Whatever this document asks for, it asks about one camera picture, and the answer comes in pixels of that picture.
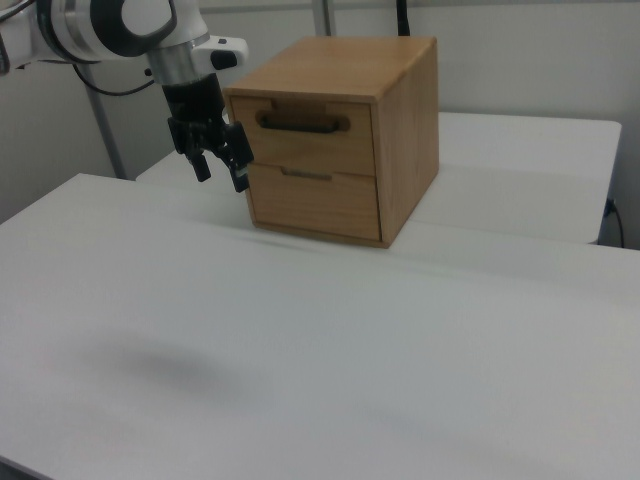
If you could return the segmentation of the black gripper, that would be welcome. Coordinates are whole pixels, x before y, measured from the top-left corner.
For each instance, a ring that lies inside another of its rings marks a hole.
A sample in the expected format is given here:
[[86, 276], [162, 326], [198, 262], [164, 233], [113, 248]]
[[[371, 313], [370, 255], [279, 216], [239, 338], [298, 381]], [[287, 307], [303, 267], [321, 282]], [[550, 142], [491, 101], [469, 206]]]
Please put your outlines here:
[[175, 149], [187, 157], [199, 182], [211, 178], [204, 150], [224, 156], [235, 191], [249, 188], [248, 165], [253, 152], [240, 122], [227, 124], [224, 99], [216, 74], [195, 82], [162, 87], [170, 117], [169, 129]]

